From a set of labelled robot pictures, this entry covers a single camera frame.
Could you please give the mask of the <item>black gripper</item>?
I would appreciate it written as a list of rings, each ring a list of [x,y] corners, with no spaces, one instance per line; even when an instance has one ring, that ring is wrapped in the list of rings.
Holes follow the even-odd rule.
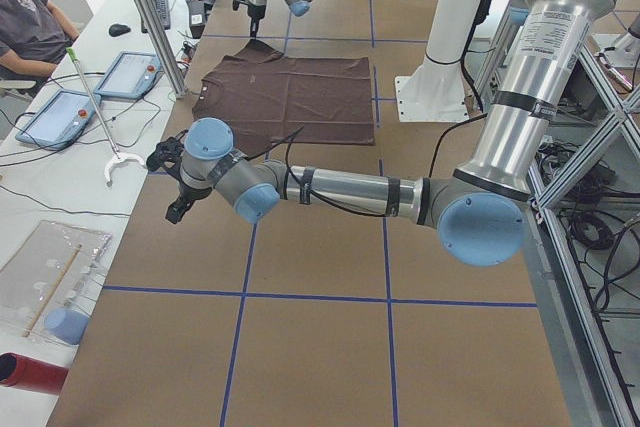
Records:
[[[261,20],[266,15],[267,0],[247,0],[250,22],[250,37],[256,39],[259,35]]]
[[[188,185],[183,180],[178,182],[179,196],[172,202],[165,214],[165,219],[170,223],[179,223],[184,215],[199,201],[207,198],[211,194],[211,188],[196,188]]]

